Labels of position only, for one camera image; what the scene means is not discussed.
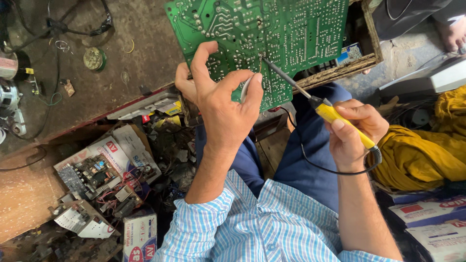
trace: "hand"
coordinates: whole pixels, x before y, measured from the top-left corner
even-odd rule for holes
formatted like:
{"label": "hand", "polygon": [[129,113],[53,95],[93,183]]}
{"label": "hand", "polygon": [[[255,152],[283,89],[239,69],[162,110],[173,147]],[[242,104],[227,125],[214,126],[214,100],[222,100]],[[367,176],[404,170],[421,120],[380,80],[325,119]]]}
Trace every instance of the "hand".
{"label": "hand", "polygon": [[189,68],[186,62],[178,65],[175,75],[175,86],[183,93],[183,96],[191,101],[193,104],[198,105],[198,98],[196,92],[196,85],[193,79],[188,79]]}
{"label": "hand", "polygon": [[[388,131],[388,122],[371,105],[350,99],[336,102],[333,106],[342,117],[348,119],[376,144]],[[330,153],[338,171],[362,171],[364,156],[368,150],[362,144],[356,129],[339,119],[332,124],[325,122],[325,128],[330,132]]]}
{"label": "hand", "polygon": [[[199,45],[191,63],[194,83],[187,79],[186,64],[177,70],[176,86],[201,111],[207,133],[206,149],[215,154],[236,155],[241,143],[259,117],[262,102],[262,75],[250,70],[236,70],[216,83],[206,66],[209,55],[216,52],[216,41]],[[253,77],[244,103],[231,101],[232,92],[241,82]]]}

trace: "mustard yellow cloth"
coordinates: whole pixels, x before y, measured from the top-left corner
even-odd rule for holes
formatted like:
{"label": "mustard yellow cloth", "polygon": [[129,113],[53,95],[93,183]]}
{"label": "mustard yellow cloth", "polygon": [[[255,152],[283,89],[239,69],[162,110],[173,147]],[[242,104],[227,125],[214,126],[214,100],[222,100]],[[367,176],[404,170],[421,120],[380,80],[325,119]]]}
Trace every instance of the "mustard yellow cloth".
{"label": "mustard yellow cloth", "polygon": [[441,94],[435,115],[439,132],[390,126],[378,143],[383,161],[372,172],[378,182],[411,191],[441,186],[444,178],[466,180],[466,85]]}

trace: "wooden workbench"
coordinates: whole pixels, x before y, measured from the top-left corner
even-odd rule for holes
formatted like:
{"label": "wooden workbench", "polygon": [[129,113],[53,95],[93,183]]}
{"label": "wooden workbench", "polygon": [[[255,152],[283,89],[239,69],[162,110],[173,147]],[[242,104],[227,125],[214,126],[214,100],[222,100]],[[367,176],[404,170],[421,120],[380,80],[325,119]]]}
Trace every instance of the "wooden workbench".
{"label": "wooden workbench", "polygon": [[[77,0],[52,0],[50,12],[58,19]],[[42,0],[22,1],[26,23],[39,32],[45,25],[47,2]],[[46,127],[35,141],[22,141],[12,135],[0,145],[0,157],[43,144],[66,132],[92,123],[118,108],[143,98],[139,86],[145,85],[155,92],[173,84],[177,64],[183,62],[178,41],[166,18],[164,0],[108,0],[114,27],[95,37],[66,33],[59,36],[70,49],[60,54],[60,78],[70,79],[76,93],[68,97],[63,86],[58,92],[63,99],[52,106]],[[31,35],[17,19],[15,11],[9,14],[14,24],[8,31],[13,45],[20,45]],[[96,29],[106,18],[99,0],[86,0],[66,19],[70,29],[86,31]],[[134,41],[134,50],[130,54]],[[39,39],[24,48],[29,55],[37,81],[43,81],[50,99],[55,88],[56,62],[54,44],[56,39]],[[107,63],[100,73],[87,69],[83,63],[86,47],[99,47],[107,56]],[[122,73],[130,76],[124,83]],[[47,105],[31,93],[31,85],[21,82],[18,88],[24,94],[20,102],[31,137],[44,121]]]}

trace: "toe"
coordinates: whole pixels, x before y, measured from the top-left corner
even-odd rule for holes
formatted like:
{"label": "toe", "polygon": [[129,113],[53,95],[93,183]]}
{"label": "toe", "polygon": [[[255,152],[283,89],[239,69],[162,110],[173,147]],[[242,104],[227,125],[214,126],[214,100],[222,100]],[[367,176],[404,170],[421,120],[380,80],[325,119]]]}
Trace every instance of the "toe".
{"label": "toe", "polygon": [[456,44],[458,45],[458,48],[463,48],[465,46],[465,43],[463,42],[463,40],[461,39],[458,39],[456,41]]}
{"label": "toe", "polygon": [[448,42],[445,42],[445,46],[446,46],[446,49],[449,51],[449,52],[455,52],[458,50],[458,44],[459,41],[448,41]]}

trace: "soldering iron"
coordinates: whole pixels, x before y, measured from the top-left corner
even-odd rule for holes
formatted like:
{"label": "soldering iron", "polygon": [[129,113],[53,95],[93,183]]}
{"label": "soldering iron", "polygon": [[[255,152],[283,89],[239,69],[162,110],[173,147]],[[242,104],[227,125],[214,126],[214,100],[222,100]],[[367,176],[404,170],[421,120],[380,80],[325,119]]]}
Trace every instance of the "soldering iron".
{"label": "soldering iron", "polygon": [[[285,72],[283,72],[275,64],[273,64],[272,62],[270,62],[269,60],[267,60],[264,57],[262,57],[262,60],[268,65],[268,67],[270,69],[275,71],[275,73],[277,73],[279,76],[281,76],[283,79],[285,79],[285,81],[287,81],[289,84],[291,84],[296,89],[298,89],[308,99],[309,103],[311,104],[311,107],[315,110],[315,112],[319,116],[321,116],[323,119],[325,119],[329,123],[332,123],[335,119],[340,119],[340,120],[344,121],[345,123],[347,123],[347,124],[353,126],[354,128],[356,128],[350,121],[348,121],[347,119],[342,117],[335,110],[335,108],[333,107],[332,103],[329,100],[327,100],[326,98],[321,99],[321,98],[318,98],[318,97],[315,97],[315,96],[311,96],[302,87],[300,87],[296,83],[296,81],[294,81],[291,77],[289,77]],[[288,117],[290,118],[291,124],[294,125],[294,123],[293,123],[293,121],[291,119],[291,116],[289,114],[288,114]],[[371,167],[369,167],[368,169],[366,169],[364,171],[361,171],[361,172],[342,173],[342,172],[332,171],[332,170],[329,170],[327,168],[323,168],[321,166],[318,166],[318,165],[310,162],[308,157],[306,156],[306,153],[304,152],[304,146],[302,144],[301,133],[298,131],[298,129],[296,129],[296,131],[298,132],[300,143],[301,143],[302,154],[304,155],[304,158],[306,159],[306,161],[308,163],[310,163],[311,165],[317,167],[317,168],[320,168],[322,170],[328,171],[328,172],[333,173],[333,174],[338,174],[338,175],[358,175],[358,174],[362,174],[362,173],[367,173],[368,171],[374,169],[378,164],[380,164],[382,162],[382,153],[380,152],[380,149],[378,148],[378,146],[372,140],[370,140],[364,133],[362,133],[359,129],[356,128],[356,130],[359,133],[359,137],[361,138],[361,142],[363,143],[364,147],[369,149],[372,152],[372,154],[374,154],[375,163]]]}

